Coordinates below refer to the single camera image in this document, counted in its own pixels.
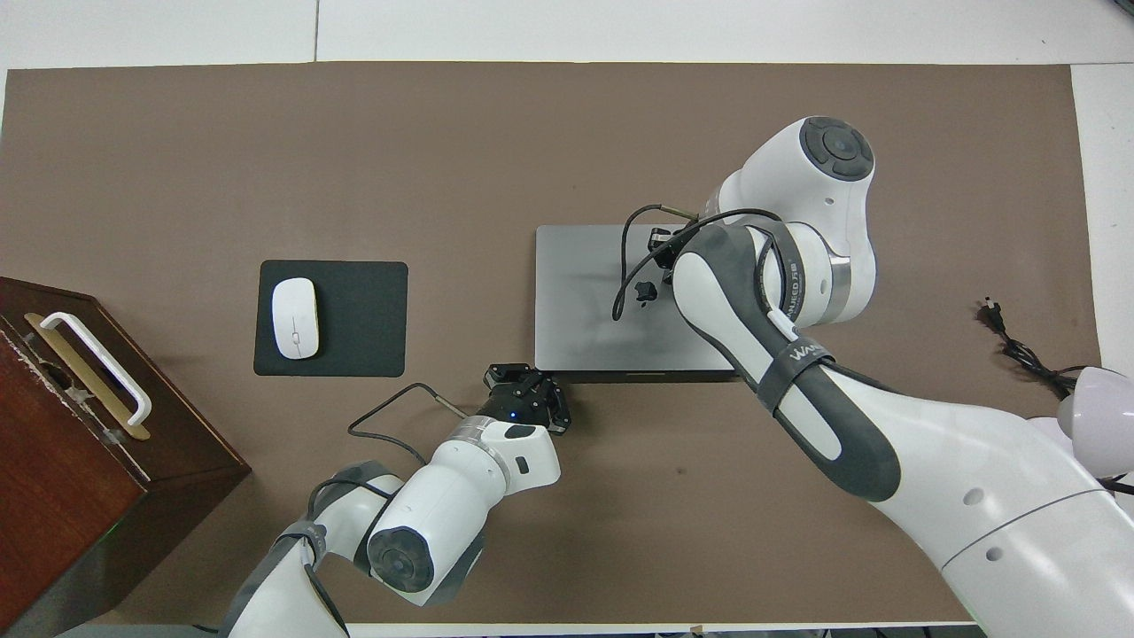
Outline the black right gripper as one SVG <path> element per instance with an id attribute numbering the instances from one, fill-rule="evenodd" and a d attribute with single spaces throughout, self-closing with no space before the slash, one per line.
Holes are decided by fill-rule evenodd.
<path id="1" fill-rule="evenodd" d="M 680 246 L 672 241 L 672 236 L 675 233 L 668 229 L 652 229 L 649 233 L 649 250 L 655 252 L 652 261 L 663 274 L 665 284 L 672 284 L 672 267 L 680 254 Z"/>

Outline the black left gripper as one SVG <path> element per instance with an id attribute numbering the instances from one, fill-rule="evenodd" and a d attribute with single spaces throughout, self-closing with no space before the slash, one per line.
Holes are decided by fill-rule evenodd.
<path id="1" fill-rule="evenodd" d="M 572 412 L 562 388 L 552 377 L 532 388 L 524 386 L 522 381 L 534 372 L 527 363 L 490 364 L 485 371 L 489 395 L 485 405 L 479 408 L 479 416 L 511 424 L 543 425 L 551 435 L 566 433 L 572 427 Z"/>

